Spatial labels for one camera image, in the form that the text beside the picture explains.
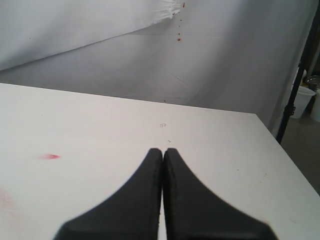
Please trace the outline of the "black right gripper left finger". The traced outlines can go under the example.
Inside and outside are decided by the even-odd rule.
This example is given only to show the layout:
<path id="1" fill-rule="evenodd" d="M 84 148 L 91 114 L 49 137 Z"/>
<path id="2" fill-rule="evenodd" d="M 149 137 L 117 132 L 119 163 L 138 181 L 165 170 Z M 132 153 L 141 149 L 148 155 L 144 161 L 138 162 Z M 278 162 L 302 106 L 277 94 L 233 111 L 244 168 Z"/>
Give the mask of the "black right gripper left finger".
<path id="1" fill-rule="evenodd" d="M 57 240 L 156 240 L 162 198 L 161 150 L 151 148 L 130 179 L 107 200 L 64 223 Z"/>

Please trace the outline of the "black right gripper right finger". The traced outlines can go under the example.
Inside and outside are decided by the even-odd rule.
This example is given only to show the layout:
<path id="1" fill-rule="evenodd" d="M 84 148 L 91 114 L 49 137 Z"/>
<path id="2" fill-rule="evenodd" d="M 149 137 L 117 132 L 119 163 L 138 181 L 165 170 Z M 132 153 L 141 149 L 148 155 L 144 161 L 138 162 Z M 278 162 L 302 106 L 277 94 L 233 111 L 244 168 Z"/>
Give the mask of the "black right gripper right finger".
<path id="1" fill-rule="evenodd" d="M 210 191 L 190 170 L 178 150 L 163 158 L 163 204 L 169 240 L 275 240 L 259 221 Z"/>

